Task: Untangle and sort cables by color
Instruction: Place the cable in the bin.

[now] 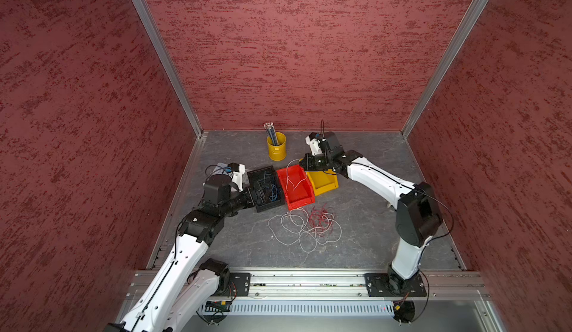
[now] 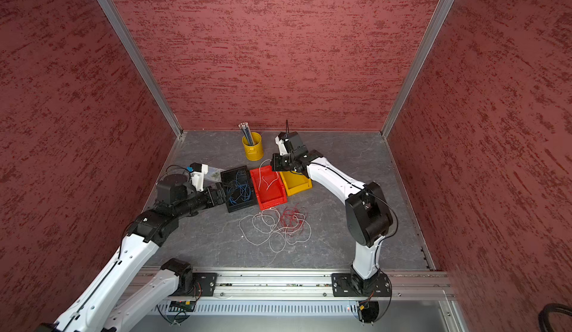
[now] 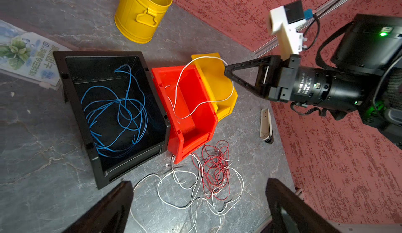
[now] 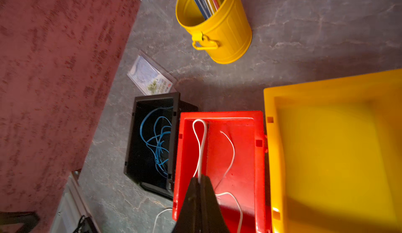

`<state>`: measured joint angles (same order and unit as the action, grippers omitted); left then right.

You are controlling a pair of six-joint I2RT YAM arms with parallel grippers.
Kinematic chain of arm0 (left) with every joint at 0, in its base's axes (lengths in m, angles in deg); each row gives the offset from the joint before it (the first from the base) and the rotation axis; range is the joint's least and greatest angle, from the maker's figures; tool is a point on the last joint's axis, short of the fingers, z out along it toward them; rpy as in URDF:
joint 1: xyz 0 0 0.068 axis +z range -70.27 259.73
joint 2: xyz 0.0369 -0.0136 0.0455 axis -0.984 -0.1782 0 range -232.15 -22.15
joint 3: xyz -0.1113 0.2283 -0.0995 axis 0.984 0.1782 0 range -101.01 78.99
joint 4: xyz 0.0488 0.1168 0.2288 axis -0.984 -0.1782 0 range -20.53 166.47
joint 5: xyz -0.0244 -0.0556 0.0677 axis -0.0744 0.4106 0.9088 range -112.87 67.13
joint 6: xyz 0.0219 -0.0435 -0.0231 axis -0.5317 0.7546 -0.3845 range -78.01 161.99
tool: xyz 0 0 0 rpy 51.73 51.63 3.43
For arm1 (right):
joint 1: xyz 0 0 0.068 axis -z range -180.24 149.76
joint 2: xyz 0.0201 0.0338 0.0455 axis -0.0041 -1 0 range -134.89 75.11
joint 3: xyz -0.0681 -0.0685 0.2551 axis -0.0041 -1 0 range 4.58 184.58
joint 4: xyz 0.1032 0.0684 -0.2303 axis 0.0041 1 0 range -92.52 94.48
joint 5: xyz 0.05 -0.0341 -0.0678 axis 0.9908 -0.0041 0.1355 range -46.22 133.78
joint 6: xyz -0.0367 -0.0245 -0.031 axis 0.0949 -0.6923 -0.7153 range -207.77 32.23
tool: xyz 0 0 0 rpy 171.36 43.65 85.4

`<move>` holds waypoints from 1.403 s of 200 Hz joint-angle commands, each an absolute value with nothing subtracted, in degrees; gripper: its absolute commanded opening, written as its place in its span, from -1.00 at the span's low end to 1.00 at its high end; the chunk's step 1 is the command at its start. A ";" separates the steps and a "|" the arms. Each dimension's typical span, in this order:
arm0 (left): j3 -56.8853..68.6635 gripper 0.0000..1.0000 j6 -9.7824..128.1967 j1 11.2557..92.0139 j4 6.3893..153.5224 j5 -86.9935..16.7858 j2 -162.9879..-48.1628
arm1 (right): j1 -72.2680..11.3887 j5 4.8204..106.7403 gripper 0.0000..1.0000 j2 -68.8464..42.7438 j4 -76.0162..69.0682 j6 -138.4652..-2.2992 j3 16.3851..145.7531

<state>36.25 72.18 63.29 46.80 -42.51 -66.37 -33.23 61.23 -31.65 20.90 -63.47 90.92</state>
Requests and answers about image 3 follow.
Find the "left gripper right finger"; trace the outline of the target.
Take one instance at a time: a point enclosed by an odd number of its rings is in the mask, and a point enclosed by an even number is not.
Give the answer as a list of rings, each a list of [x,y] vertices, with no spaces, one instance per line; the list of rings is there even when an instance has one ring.
[[[279,179],[268,179],[265,194],[275,233],[339,232]]]

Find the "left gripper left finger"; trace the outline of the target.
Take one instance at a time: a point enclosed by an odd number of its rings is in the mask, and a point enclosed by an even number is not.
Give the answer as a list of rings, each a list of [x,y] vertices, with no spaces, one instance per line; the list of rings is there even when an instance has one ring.
[[[133,197],[132,183],[122,181],[64,232],[123,233]]]

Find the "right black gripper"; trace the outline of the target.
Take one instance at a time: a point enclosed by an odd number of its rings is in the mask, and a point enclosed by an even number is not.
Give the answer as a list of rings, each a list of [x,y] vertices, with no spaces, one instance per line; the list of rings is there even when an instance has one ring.
[[[259,98],[287,103],[291,100],[300,61],[301,57],[296,54],[291,54],[287,60],[269,55],[226,66],[224,74]],[[234,74],[234,71],[254,67],[259,68],[254,85]]]

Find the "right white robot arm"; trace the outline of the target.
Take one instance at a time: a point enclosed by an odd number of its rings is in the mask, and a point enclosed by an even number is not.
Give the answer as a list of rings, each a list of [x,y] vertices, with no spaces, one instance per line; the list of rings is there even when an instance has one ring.
[[[316,67],[266,56],[227,66],[225,75],[260,97],[303,106],[307,113],[330,113],[335,120],[358,111],[365,125],[402,145],[402,20],[400,17],[357,14],[325,40],[341,37],[328,65],[321,54]]]

